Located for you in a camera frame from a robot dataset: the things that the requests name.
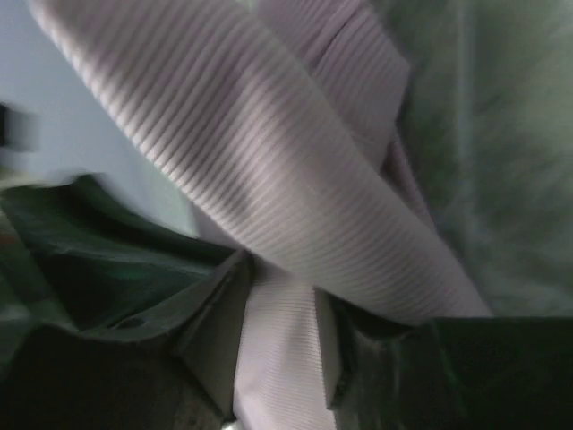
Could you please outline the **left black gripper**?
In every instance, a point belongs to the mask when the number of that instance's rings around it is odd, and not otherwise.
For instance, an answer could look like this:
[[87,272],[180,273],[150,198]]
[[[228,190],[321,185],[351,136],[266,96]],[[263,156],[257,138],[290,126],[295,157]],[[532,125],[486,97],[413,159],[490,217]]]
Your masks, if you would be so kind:
[[218,291],[232,250],[154,224],[93,176],[1,192],[1,270],[40,321],[72,331],[169,331]]

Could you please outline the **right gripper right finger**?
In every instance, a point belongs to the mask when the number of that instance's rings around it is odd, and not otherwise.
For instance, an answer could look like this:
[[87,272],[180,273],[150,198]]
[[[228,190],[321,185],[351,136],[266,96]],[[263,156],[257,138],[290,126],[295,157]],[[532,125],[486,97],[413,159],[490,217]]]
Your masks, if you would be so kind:
[[339,429],[569,429],[569,318],[439,318],[419,327],[315,294]]

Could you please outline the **pink tank top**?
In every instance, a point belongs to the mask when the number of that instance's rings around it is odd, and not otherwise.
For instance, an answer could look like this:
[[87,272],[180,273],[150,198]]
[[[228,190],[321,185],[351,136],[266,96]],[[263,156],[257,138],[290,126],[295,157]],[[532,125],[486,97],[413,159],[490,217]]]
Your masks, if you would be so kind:
[[332,429],[314,291],[406,325],[489,308],[400,141],[409,65],[367,1],[34,1],[136,148],[257,259],[235,374],[247,429]]

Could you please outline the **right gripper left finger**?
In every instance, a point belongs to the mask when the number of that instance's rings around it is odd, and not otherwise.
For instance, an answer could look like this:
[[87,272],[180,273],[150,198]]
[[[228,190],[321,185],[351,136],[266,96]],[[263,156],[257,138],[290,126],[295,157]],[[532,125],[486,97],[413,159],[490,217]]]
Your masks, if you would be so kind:
[[177,295],[158,334],[148,314],[98,340],[52,327],[29,335],[1,383],[4,429],[219,429],[234,420],[234,381],[252,260],[230,256],[203,304]]

